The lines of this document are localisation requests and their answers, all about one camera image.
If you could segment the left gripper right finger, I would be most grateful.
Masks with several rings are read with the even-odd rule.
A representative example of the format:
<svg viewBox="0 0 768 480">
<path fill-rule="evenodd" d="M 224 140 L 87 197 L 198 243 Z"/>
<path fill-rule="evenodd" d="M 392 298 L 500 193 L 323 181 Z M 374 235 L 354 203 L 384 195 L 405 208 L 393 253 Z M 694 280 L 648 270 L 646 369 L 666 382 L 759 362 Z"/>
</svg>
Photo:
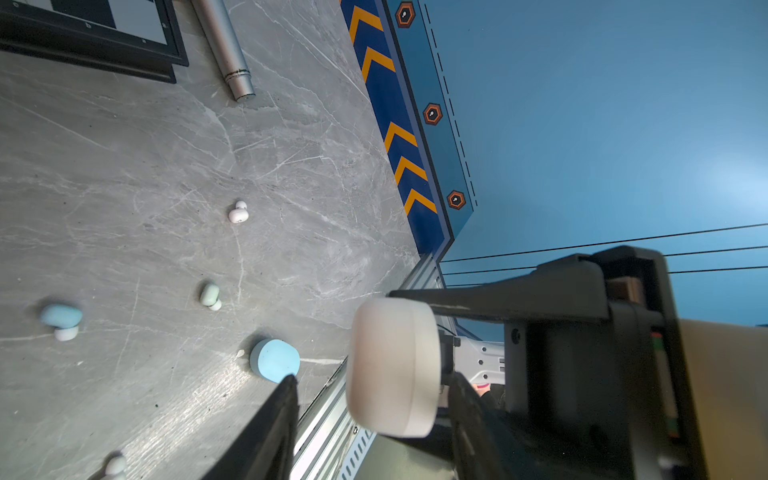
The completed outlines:
<svg viewBox="0 0 768 480">
<path fill-rule="evenodd" d="M 448 410 L 458 479 L 521 479 L 511 440 L 463 375 L 452 373 Z"/>
</svg>

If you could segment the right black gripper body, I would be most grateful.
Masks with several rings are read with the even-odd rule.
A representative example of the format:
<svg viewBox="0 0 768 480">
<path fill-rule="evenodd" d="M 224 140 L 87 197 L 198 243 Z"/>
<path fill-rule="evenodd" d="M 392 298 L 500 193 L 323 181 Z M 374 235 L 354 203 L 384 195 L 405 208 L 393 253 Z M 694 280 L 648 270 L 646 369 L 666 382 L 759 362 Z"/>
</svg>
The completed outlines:
<svg viewBox="0 0 768 480">
<path fill-rule="evenodd" d="M 664 338 L 675 312 L 659 253 L 621 246 L 495 283 L 398 297 L 503 326 L 503 395 L 477 395 L 511 440 L 521 479 L 686 477 L 667 357 L 679 345 Z M 455 471 L 448 405 L 438 419 L 420 448 L 447 456 Z"/>
</svg>

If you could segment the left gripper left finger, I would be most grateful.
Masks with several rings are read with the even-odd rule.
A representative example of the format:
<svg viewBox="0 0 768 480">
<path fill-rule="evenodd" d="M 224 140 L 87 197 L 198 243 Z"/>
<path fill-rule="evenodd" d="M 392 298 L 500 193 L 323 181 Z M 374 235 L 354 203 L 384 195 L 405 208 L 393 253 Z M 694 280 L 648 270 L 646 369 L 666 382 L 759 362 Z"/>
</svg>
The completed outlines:
<svg viewBox="0 0 768 480">
<path fill-rule="evenodd" d="M 298 381 L 286 376 L 204 480 L 289 479 L 299 415 Z"/>
</svg>

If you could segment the white earbud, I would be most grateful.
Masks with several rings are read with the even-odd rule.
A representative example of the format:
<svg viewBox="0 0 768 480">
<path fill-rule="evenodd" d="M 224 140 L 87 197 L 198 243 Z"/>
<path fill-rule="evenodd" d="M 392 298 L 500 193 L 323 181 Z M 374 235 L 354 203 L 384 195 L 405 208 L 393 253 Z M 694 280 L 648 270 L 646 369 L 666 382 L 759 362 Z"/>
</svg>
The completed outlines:
<svg viewBox="0 0 768 480">
<path fill-rule="evenodd" d="M 236 201 L 228 213 L 228 219 L 233 224 L 240 224 L 249 219 L 248 206 L 245 201 Z"/>
<path fill-rule="evenodd" d="M 104 466 L 100 480 L 126 480 L 127 459 L 122 454 L 110 457 Z"/>
</svg>

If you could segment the white earbud charging case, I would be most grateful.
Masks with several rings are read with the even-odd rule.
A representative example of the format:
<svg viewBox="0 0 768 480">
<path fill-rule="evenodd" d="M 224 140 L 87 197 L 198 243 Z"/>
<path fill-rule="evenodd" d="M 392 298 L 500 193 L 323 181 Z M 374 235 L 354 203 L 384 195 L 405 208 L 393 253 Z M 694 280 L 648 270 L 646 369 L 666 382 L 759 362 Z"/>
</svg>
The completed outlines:
<svg viewBox="0 0 768 480">
<path fill-rule="evenodd" d="M 347 361 L 346 399 L 363 428 L 396 438 L 424 438 L 441 389 L 441 347 L 431 308 L 375 298 L 356 311 Z"/>
</svg>

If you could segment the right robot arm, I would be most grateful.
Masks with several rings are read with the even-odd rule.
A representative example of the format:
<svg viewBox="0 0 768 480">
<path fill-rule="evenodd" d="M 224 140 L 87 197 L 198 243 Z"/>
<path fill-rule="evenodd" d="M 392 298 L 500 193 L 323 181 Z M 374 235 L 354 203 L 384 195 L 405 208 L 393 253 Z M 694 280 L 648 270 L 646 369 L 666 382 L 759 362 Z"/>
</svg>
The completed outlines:
<svg viewBox="0 0 768 480">
<path fill-rule="evenodd" d="M 447 376 L 461 479 L 767 475 L 767 330 L 682 319 L 656 251 L 620 246 L 397 297 L 504 327 L 502 406 Z"/>
</svg>

